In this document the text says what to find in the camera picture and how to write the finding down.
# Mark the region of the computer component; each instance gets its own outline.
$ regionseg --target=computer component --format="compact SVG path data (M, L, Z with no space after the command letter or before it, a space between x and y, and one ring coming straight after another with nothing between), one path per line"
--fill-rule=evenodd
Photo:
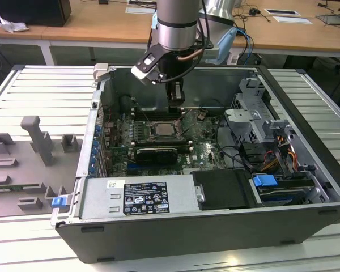
M0 16L14 23L63 27L71 12L69 0L0 1Z
M81 261L297 244L340 222L340 164L267 70L195 69L180 107L129 73L94 93L104 115L55 220Z

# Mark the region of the table leg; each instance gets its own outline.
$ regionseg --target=table leg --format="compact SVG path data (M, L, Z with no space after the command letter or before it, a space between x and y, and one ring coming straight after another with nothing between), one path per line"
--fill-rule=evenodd
M96 56L95 56L94 48L93 47L88 47L88 49L90 50L91 61L95 61L96 60Z
M46 65L57 65L57 61L50 49L50 42L42 40L39 43Z

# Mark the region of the blue cable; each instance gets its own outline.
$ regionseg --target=blue cable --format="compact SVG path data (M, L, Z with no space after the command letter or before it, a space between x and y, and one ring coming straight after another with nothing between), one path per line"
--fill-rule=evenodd
M250 39L249 39L249 36L248 36L244 31L240 30L239 28L237 28L237 30L238 30L240 33L243 34L243 36L247 39L247 42L248 42L248 46L249 46L249 47L248 47L248 56L247 56L247 59L246 59L245 62L244 62L244 65L246 65L247 62L248 62L248 59L249 59L249 57L250 57L250 52L251 52Z

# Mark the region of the computer case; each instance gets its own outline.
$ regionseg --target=computer case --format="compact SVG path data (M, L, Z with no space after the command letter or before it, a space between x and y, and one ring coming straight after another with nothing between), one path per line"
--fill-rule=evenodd
M0 1L0 16L14 23L63 27L70 14L69 0Z

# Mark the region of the metal case frame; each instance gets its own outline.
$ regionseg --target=metal case frame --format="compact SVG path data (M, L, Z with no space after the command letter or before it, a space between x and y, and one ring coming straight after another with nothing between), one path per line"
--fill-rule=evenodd
M284 113L292 120L291 125L302 135L310 152L317 156L318 164L323 166L340 195L339 163L269 71L264 67L214 69L254 71L270 95L279 101ZM104 84L101 84L99 94L103 89ZM88 118L84 138L84 144L89 146L92 145L95 115L90 114ZM88 167L85 156L83 154L83 161L80 159L78 169ZM85 171L79 170L77 174L71 212L66 219L57 222L56 230L86 263L296 244L329 224L340 223L340 202L201 214L139 215L125 219L81 219L79 210L87 178Z

